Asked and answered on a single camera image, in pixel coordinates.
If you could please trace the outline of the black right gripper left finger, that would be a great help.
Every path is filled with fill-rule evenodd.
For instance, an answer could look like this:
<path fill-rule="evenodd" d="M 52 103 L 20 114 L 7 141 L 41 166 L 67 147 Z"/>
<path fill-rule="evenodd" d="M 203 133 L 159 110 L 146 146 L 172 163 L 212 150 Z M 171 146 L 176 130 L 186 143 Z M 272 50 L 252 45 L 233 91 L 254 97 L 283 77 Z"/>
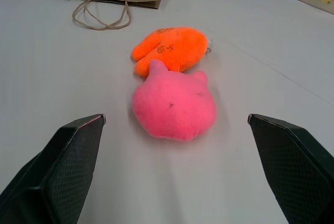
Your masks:
<path fill-rule="evenodd" d="M 77 224 L 105 124 L 95 114 L 60 127 L 0 194 L 0 224 Z"/>

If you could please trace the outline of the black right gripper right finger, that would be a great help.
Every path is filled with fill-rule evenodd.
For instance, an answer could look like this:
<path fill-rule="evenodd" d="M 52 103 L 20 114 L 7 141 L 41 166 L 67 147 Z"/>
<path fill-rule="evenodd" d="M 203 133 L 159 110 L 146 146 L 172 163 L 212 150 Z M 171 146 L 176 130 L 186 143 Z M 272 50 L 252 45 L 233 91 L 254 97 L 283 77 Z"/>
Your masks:
<path fill-rule="evenodd" d="M 304 128 L 248 116 L 267 182 L 289 224 L 334 224 L 334 157 Z"/>

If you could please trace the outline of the pink and orange objects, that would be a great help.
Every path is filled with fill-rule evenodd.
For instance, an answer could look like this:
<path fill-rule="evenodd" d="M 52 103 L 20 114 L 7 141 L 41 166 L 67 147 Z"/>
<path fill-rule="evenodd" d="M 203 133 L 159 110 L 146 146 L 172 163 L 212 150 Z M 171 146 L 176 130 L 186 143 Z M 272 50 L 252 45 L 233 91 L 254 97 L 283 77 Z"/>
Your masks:
<path fill-rule="evenodd" d="M 213 126 L 216 104 L 205 72 L 184 74 L 168 70 L 158 60 L 134 92 L 133 113 L 153 137 L 190 141 Z"/>

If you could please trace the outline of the orange plush toy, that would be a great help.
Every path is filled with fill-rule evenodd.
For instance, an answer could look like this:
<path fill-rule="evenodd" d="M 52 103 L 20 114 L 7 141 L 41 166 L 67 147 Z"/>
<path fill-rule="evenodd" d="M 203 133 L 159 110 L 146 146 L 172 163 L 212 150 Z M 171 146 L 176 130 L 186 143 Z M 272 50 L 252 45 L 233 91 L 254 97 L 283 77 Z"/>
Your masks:
<path fill-rule="evenodd" d="M 168 70 L 183 72 L 197 64 L 211 49 L 212 42 L 197 29 L 157 29 L 132 50 L 132 59 L 136 62 L 134 72 L 147 77 L 153 60 L 161 61 Z"/>

